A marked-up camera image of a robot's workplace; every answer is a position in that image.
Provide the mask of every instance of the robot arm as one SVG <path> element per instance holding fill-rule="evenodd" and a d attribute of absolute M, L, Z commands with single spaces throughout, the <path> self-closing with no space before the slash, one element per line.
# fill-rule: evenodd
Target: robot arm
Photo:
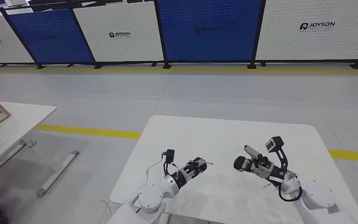
<path fill-rule="evenodd" d="M 316 180 L 300 183 L 297 175 L 288 167 L 288 160 L 282 150 L 284 145 L 281 137 L 273 137 L 266 144 L 268 152 L 276 152 L 281 167 L 262 156 L 250 146 L 244 150 L 251 156 L 247 159 L 239 156 L 234 162 L 234 168 L 240 172 L 251 172 L 266 179 L 276 186 L 279 196 L 286 202 L 293 202 L 305 224 L 357 224 L 352 216 L 336 201 L 333 191 Z M 328 214 L 316 214 L 315 209 L 327 209 Z"/>
<path fill-rule="evenodd" d="M 158 183 L 144 185 L 118 209 L 110 218 L 108 224 L 158 223 L 166 208 L 163 199 L 174 198 L 189 180 L 204 172 L 206 168 L 206 161 L 198 157 L 189 161 L 177 172 L 165 175 Z M 136 201 L 139 201 L 139 209 L 134 207 Z"/>

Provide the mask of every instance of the white panel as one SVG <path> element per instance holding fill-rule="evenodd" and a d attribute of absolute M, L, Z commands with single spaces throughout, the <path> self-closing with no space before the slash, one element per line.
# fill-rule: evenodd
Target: white panel
<path fill-rule="evenodd" d="M 0 63 L 33 63 L 3 16 L 0 16 Z"/>
<path fill-rule="evenodd" d="M 357 0 L 267 0 L 256 59 L 357 59 L 357 9 Z"/>
<path fill-rule="evenodd" d="M 97 62 L 163 60 L 154 2 L 77 8 L 74 13 Z"/>

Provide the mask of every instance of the floor stripe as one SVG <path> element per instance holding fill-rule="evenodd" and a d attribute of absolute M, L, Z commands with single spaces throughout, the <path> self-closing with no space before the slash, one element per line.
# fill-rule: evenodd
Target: floor stripe
<path fill-rule="evenodd" d="M 1 73 L 6 72 L 31 72 L 31 73 L 48 73 L 48 72 L 59 72 L 59 73 L 72 73 L 72 72 L 88 72 L 88 73 L 111 73 L 111 72 L 206 72 L 206 73 L 218 73 L 218 72 L 227 72 L 227 73 L 348 73 L 348 74 L 357 74 L 358 69 L 269 69 L 269 68 L 259 68 L 259 69 L 246 69 L 246 68 L 171 68 L 171 69 L 161 69 L 161 68 L 102 68 L 102 69 L 92 69 L 92 68 L 44 68 L 44 69 L 35 69 L 35 68 L 0 68 Z"/>
<path fill-rule="evenodd" d="M 38 125 L 36 130 L 46 130 L 50 132 L 63 132 L 71 134 L 86 134 L 91 136 L 107 136 L 115 138 L 130 138 L 139 139 L 141 133 L 139 132 L 127 132 L 123 130 L 105 130 L 97 128 L 79 128 L 59 125 L 43 124 Z M 339 158 L 342 160 L 358 160 L 358 152 L 355 151 L 343 151 L 343 150 L 328 150 L 332 158 Z"/>
<path fill-rule="evenodd" d="M 344 150 L 329 150 L 332 158 L 339 158 L 341 160 L 358 160 L 358 152 L 344 151 Z"/>
<path fill-rule="evenodd" d="M 71 134 L 87 134 L 91 136 L 107 136 L 107 137 L 116 137 L 116 138 L 131 138 L 139 139 L 141 133 L 139 132 L 126 132 L 123 130 L 105 130 L 105 129 L 96 129 L 96 128 L 78 128 L 78 127 L 68 127 L 68 126 L 59 126 L 59 125 L 38 125 L 36 130 L 47 130 L 50 132 L 64 132 Z"/>

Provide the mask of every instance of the white tabletop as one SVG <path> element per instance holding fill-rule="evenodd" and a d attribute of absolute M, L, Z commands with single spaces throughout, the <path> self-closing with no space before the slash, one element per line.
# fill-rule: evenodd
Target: white tabletop
<path fill-rule="evenodd" d="M 233 168 L 245 144 L 280 166 L 275 153 L 267 153 L 264 144 L 281 136 L 289 169 L 300 180 L 315 179 L 326 183 L 336 198 L 358 220 L 358 206 L 330 157 L 317 130 L 310 125 L 243 122 L 153 116 L 138 140 L 113 192 L 111 200 L 123 203 L 145 184 L 145 171 L 160 160 L 160 153 L 175 150 L 174 163 L 182 167 L 195 157 L 202 157 L 208 169 L 190 180 L 176 195 L 166 199 L 166 213 L 226 224 L 302 223 L 292 203 L 282 201 L 277 191 L 263 188 L 268 182 L 248 172 Z M 149 183 L 163 177 L 162 163 L 149 172 Z"/>
<path fill-rule="evenodd" d="M 11 117 L 0 123 L 0 155 L 56 110 L 55 106 L 0 102 Z"/>

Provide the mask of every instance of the perforated wall panel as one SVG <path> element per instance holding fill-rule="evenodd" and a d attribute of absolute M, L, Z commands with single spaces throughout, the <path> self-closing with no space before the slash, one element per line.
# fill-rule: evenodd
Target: perforated wall panel
<path fill-rule="evenodd" d="M 154 2 L 78 8 L 74 13 L 96 61 L 163 60 Z"/>
<path fill-rule="evenodd" d="M 160 0 L 168 60 L 250 60 L 261 0 Z"/>
<path fill-rule="evenodd" d="M 267 0 L 256 59 L 357 59 L 357 9 L 357 0 Z"/>
<path fill-rule="evenodd" d="M 0 16 L 0 63 L 33 63 L 10 25 Z"/>
<path fill-rule="evenodd" d="M 93 62 L 70 10 L 9 15 L 39 63 Z"/>

